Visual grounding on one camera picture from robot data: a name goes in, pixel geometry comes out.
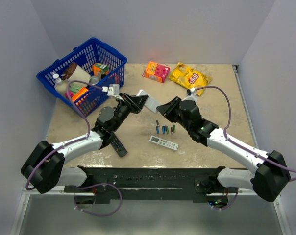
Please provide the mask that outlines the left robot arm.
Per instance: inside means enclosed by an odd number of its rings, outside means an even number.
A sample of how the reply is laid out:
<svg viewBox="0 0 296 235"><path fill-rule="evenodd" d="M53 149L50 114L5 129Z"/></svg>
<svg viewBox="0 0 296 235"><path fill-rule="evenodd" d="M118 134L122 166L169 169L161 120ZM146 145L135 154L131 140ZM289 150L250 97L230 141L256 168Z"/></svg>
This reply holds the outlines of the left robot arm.
<svg viewBox="0 0 296 235"><path fill-rule="evenodd" d="M88 152L103 149L111 144L114 133L129 114L138 114L149 96L132 96L121 93L114 108L100 110L95 126L80 137L50 144L42 141L37 144L21 173L26 177L26 190L36 189L44 194L55 186L73 186L81 192L88 192L93 180L81 167L65 167L65 164Z"/></svg>

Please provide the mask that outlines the small white remote control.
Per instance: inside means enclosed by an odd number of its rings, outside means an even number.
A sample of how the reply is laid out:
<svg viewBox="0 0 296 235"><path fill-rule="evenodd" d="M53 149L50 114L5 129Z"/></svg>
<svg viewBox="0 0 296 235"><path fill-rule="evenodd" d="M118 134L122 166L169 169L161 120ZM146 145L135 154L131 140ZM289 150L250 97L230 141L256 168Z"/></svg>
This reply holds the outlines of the small white remote control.
<svg viewBox="0 0 296 235"><path fill-rule="evenodd" d="M143 96L147 95L148 99L146 100L144 106L150 110L151 112L157 114L159 111L157 110L157 107L161 105L159 101L157 101L153 96L148 94L145 90L140 89L137 93L137 96Z"/></svg>

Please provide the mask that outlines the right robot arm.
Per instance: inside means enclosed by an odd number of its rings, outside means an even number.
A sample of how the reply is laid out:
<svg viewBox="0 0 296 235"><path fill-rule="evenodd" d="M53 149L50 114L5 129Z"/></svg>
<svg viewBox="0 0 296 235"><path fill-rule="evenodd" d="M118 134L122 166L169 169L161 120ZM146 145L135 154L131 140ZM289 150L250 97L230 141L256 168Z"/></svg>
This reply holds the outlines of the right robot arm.
<svg viewBox="0 0 296 235"><path fill-rule="evenodd" d="M195 142L215 149L245 167L244 170L222 169L209 181L212 191L246 188L265 201L274 202L289 183L291 176L281 153L276 150L268 153L228 135L218 125L202 118L195 101L176 97L156 109L168 121L179 123Z"/></svg>

